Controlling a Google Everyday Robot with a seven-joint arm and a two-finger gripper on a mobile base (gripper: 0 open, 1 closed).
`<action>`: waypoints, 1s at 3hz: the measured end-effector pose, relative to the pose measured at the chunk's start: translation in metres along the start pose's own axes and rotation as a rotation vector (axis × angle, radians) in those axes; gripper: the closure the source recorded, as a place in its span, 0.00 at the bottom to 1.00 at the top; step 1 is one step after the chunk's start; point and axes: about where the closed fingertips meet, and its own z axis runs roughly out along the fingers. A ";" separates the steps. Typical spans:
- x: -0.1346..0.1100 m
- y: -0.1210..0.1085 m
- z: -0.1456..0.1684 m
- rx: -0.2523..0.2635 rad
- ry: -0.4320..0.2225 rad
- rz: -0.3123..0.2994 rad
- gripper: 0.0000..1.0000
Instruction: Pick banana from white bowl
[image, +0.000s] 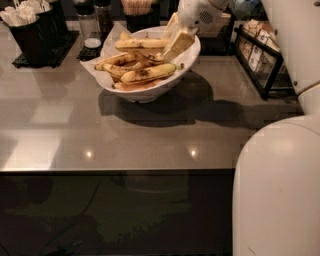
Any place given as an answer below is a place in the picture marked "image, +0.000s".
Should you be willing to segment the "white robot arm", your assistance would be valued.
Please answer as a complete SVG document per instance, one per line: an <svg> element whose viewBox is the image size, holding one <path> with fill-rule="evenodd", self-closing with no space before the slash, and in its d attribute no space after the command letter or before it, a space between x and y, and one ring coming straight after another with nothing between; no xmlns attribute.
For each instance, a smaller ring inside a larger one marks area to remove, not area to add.
<svg viewBox="0 0 320 256"><path fill-rule="evenodd" d="M303 110L256 132L233 185L233 256L320 256L320 4L261 0Z"/></svg>

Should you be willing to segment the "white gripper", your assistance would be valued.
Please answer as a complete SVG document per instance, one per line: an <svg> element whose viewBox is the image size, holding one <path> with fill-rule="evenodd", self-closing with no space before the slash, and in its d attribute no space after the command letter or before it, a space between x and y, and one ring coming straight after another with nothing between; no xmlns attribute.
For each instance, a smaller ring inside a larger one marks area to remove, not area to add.
<svg viewBox="0 0 320 256"><path fill-rule="evenodd" d="M230 0L180 0L177 13L172 14L163 34L163 38L169 40L163 50L163 57L172 60L189 49L195 42L197 33L191 29L211 28L229 2Z"/></svg>

